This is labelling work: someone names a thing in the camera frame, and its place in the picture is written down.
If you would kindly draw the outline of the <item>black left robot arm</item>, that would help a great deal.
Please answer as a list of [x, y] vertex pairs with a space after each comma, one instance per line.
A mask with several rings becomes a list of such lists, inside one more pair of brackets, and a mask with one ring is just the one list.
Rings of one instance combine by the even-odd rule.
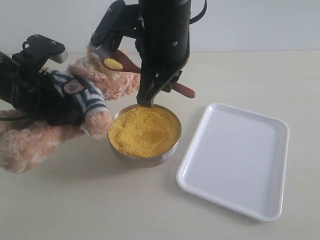
[[55, 84], [53, 74], [42, 67], [47, 60], [66, 61], [63, 51], [32, 52], [27, 49], [7, 56], [0, 54], [0, 98], [23, 112], [18, 117], [1, 117], [1, 121], [18, 121], [26, 118], [45, 120], [53, 126], [79, 127], [85, 114], [75, 98], [63, 95]]

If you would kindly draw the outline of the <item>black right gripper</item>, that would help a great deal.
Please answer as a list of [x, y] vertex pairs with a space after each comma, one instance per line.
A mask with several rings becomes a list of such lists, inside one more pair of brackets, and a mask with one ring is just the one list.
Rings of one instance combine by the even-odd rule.
[[142, 26], [139, 105], [151, 108], [161, 91], [170, 93], [189, 59], [190, 0], [140, 0]]

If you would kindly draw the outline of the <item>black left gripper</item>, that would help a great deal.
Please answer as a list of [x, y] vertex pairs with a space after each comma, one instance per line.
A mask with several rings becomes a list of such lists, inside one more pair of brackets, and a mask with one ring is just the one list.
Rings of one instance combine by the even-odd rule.
[[[16, 65], [12, 73], [11, 105], [23, 112], [18, 117], [10, 117], [11, 121], [27, 118], [45, 120], [54, 126], [80, 126], [84, 122], [84, 114], [75, 100], [62, 96], [55, 88], [55, 78], [24, 55], [23, 50], [12, 55], [12, 63]], [[90, 135], [83, 123], [80, 130]]]

